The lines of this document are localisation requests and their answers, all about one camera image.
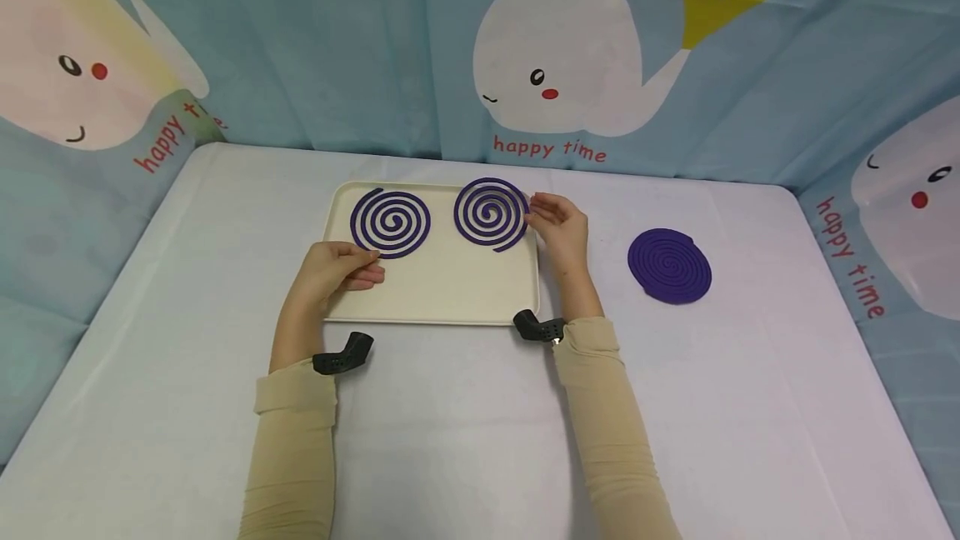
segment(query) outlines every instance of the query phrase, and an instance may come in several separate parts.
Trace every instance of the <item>blue fabric backdrop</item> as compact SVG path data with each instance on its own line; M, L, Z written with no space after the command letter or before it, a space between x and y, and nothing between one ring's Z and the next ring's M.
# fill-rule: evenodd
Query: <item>blue fabric backdrop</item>
M954 87L953 93L960 93ZM960 97L914 97L800 197L953 529L960 525Z
M30 1L0 0L0 20L18 21ZM45 12L49 0L36 1ZM101 138L101 147L91 135L87 147L101 149L77 150L13 114L26 108L43 121L44 108L57 110L51 89L68 100L68 82L92 75L102 84L90 88L113 84L124 50L110 62L95 52L81 59L90 33L82 23L55 29L61 47L0 29L0 463L197 141L772 183L800 195L815 231L817 205L835 195L869 252L853 170L902 125L960 93L960 0L88 3L91 17L126 14L137 29L123 23L122 38L140 34L139 60L157 58L150 42L182 84L133 117L142 122L135 133ZM65 52L77 61L58 61ZM36 77L28 58L43 64ZM167 74L152 75L148 86ZM21 107L24 93L46 98ZM87 110L126 104L125 96L105 94ZM164 128L177 131L168 124L175 116L188 125L168 154L158 141ZM960 331L924 312L882 257L868 264L888 312L870 319L856 292L845 298L956 528L960 449L948 437L960 437ZM832 267L844 288L846 271ZM921 358L886 358L908 337L924 354L946 356L936 379L948 400L924 398L922 410L899 400L910 394L901 380L929 370Z

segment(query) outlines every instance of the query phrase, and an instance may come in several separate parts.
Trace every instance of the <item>cartoon whale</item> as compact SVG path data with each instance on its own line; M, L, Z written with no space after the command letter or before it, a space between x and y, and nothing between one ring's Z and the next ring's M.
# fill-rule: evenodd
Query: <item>cartoon whale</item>
M190 53L177 40L163 20L143 0L130 0L133 8L137 9L140 21L150 34L153 45L167 59L167 63L181 78L186 89L197 98L204 98L210 93L210 84L207 75L203 74L200 66L190 56Z
M960 97L896 131L853 174L860 223L923 311L960 321Z
M682 45L643 81L627 0L495 0L473 48L482 105L505 128L623 136L663 105L690 50L765 0L683 0Z
M114 0L0 0L0 117L65 147L100 150L183 88Z

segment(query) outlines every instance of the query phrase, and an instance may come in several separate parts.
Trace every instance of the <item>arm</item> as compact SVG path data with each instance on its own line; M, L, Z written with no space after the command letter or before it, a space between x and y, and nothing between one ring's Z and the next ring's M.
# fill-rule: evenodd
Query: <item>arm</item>
M593 511L606 540L678 540L620 347L587 268L587 217L566 198L535 194L532 228L560 286L563 342L554 347Z
M269 375L257 381L260 416L240 520L240 540L326 540L333 525L333 377L313 370L331 294L383 282L376 253L314 244L283 303Z

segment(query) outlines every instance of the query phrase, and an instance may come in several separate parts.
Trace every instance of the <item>purple spiral coil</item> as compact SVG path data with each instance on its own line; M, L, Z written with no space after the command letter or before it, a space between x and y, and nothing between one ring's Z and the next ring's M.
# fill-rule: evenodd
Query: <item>purple spiral coil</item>
M510 182L481 177L463 187L453 205L453 222L460 235L481 246L503 252L526 234L523 220L530 205L523 192Z
M365 250L377 249L380 258L406 257L430 233L430 212L410 192L384 192L375 187L353 207L350 234Z
M676 230L643 232L627 251L634 278L651 298L686 305L703 298L713 281L710 263L693 238Z

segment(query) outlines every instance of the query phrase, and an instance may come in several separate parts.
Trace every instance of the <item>beige long sleeve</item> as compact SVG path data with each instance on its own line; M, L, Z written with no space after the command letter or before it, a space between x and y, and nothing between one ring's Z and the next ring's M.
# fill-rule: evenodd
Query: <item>beige long sleeve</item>
M610 321L578 319L554 347L604 540L678 540Z
M257 381L260 415L240 540L327 540L333 525L333 377L310 359Z

